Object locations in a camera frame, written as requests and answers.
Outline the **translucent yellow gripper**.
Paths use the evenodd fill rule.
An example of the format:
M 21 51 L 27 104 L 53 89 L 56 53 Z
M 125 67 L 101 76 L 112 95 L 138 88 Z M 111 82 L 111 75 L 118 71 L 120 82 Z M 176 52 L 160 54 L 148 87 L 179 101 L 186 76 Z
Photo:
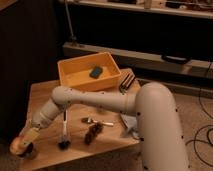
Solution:
M 22 136 L 20 141 L 21 147 L 27 147 L 39 136 L 39 129 L 32 127 L 27 130 Z

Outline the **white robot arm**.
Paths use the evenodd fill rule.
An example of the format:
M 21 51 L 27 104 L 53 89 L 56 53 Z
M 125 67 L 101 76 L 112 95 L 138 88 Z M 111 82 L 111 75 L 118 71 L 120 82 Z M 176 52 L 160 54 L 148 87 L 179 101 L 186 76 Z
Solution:
M 31 127 L 20 145 L 26 149 L 54 119 L 73 104 L 101 107 L 134 114 L 141 143 L 142 163 L 147 171 L 190 171 L 187 150 L 174 97 L 157 82 L 143 85 L 135 93 L 83 92 L 59 86 L 34 113 Z

